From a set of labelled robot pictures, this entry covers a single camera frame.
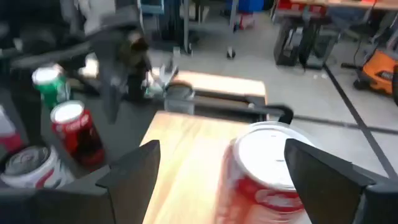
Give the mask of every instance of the soda can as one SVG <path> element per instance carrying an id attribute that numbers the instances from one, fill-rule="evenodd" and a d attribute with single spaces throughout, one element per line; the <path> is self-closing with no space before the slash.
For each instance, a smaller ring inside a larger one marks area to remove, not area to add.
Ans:
<path id="1" fill-rule="evenodd" d="M 232 143 L 224 155 L 215 223 L 292 223 L 304 207 L 285 162 L 288 138 L 313 144 L 278 122 L 261 122 Z"/>
<path id="2" fill-rule="evenodd" d="M 0 105 L 0 144 L 8 152 L 15 152 L 23 145 L 21 135 L 17 132 L 14 123 L 9 119 L 2 105 Z"/>
<path id="3" fill-rule="evenodd" d="M 71 99 L 70 86 L 59 65 L 38 68 L 33 73 L 32 80 L 50 110 Z"/>
<path id="4" fill-rule="evenodd" d="M 56 150 L 45 146 L 29 146 L 2 163 L 1 180 L 15 188 L 56 189 L 74 180 Z"/>
<path id="5" fill-rule="evenodd" d="M 51 111 L 53 131 L 79 164 L 91 168 L 104 161 L 104 147 L 90 112 L 80 101 L 59 104 Z"/>

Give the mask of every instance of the orange machine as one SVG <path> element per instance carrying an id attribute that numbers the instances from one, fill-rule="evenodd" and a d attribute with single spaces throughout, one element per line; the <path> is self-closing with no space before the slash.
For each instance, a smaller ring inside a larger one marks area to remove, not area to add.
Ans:
<path id="1" fill-rule="evenodd" d="M 393 51 L 376 49 L 370 59 L 358 73 L 354 82 L 357 90 L 370 87 L 373 90 L 384 91 L 392 95 L 392 78 L 394 69 L 398 66 L 398 54 Z"/>

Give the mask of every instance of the concrete floor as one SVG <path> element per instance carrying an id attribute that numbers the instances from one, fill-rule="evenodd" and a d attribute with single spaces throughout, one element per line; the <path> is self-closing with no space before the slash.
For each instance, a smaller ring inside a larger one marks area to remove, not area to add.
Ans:
<path id="1" fill-rule="evenodd" d="M 357 124 L 325 71 L 304 72 L 301 68 L 276 67 L 273 48 L 278 30 L 269 16 L 260 14 L 253 29 L 235 34 L 233 44 L 237 56 L 234 60 L 226 59 L 227 37 L 208 34 L 193 47 L 192 56 L 182 55 L 176 61 L 181 70 L 263 81 L 268 102 L 289 105 L 297 115 Z M 335 47 L 328 61 L 332 74 L 366 126 L 398 130 L 398 108 L 393 100 L 370 91 L 355 90 L 354 72 L 340 68 L 341 62 L 353 61 L 355 50 L 354 43 L 339 43 Z M 150 55 L 155 66 L 170 56 L 158 51 L 152 51 Z M 301 120 L 294 120 L 293 125 L 315 139 L 319 148 L 353 164 L 385 176 L 388 176 L 384 168 L 388 168 L 386 163 L 398 170 L 398 152 L 394 147 L 398 141 L 397 131 L 395 134 L 372 131 L 368 136 L 368 139 L 373 136 L 376 140 L 372 147 L 359 129 Z M 304 217 L 300 223 L 310 221 Z"/>

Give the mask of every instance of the floor line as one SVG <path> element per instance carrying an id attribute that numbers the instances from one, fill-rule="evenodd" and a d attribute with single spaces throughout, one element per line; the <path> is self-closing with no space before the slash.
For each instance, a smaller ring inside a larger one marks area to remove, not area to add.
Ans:
<path id="1" fill-rule="evenodd" d="M 353 115 L 355 121 L 358 123 L 358 126 L 359 126 L 360 130 L 364 134 L 366 140 L 368 141 L 368 143 L 371 146 L 373 152 L 375 153 L 375 155 L 379 159 L 379 161 L 380 161 L 381 165 L 383 166 L 384 170 L 386 171 L 387 175 L 391 179 L 398 180 L 397 172 L 394 170 L 394 168 L 393 168 L 392 164 L 390 163 L 390 161 L 388 160 L 387 156 L 385 155 L 385 153 L 381 149 L 380 145 L 377 143 L 376 139 L 372 135 L 371 130 L 365 124 L 365 122 L 363 121 L 363 119 L 359 115 L 358 111 L 355 109 L 353 103 L 349 100 L 349 98 L 347 97 L 346 93 L 344 92 L 344 90 L 342 89 L 340 84 L 337 82 L 336 77 L 332 74 L 332 72 L 330 71 L 330 69 L 328 68 L 327 65 L 324 66 L 324 69 L 327 72 L 332 84 L 335 86 L 337 92 L 340 94 L 341 98 L 343 99 L 343 101 L 344 101 L 345 105 L 347 106 L 349 112 L 351 113 L 351 115 Z"/>
<path id="2" fill-rule="evenodd" d="M 350 123 L 350 122 L 333 121 L 333 120 L 329 120 L 329 119 L 316 118 L 313 116 L 304 116 L 304 115 L 294 115 L 294 119 L 299 120 L 299 121 L 317 123 L 317 124 L 325 124 L 325 125 L 330 125 L 330 126 L 337 126 L 337 127 L 342 127 L 342 128 L 361 130 L 359 125 Z M 398 136 L 398 130 L 395 130 L 395 129 L 381 128 L 381 127 L 374 127 L 374 126 L 368 126 L 368 129 L 371 132 L 375 132 L 375 133 L 391 134 L 391 135 Z"/>

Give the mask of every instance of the white can lid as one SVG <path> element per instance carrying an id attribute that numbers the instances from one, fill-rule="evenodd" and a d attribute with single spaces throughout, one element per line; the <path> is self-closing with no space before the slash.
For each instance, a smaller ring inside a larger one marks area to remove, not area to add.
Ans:
<path id="1" fill-rule="evenodd" d="M 66 101 L 56 106 L 50 114 L 51 121 L 58 124 L 76 120 L 84 110 L 84 104 L 78 100 Z"/>
<path id="2" fill-rule="evenodd" d="M 234 157 L 248 175 L 260 184 L 295 190 L 285 161 L 285 142 L 294 138 L 313 146 L 302 134 L 278 122 L 252 124 L 234 145 Z"/>
<path id="3" fill-rule="evenodd" d="M 60 69 L 55 66 L 38 68 L 32 75 L 33 83 L 36 85 L 49 83 L 56 79 L 60 72 Z"/>

